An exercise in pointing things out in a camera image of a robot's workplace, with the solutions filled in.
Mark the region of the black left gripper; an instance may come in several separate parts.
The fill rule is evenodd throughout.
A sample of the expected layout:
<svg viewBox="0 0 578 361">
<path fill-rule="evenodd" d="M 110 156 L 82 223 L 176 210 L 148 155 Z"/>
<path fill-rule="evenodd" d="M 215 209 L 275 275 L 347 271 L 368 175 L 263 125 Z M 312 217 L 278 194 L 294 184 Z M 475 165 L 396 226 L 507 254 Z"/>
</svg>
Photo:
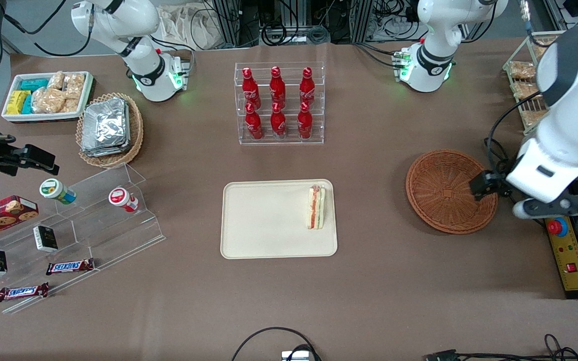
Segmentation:
<svg viewBox="0 0 578 361">
<path fill-rule="evenodd" d="M 496 170 L 484 170 L 472 179 L 470 191 L 476 201 L 482 200 L 489 194 L 497 194 L 500 197 L 512 197 L 514 189 L 506 181 L 505 174 Z"/>
</svg>

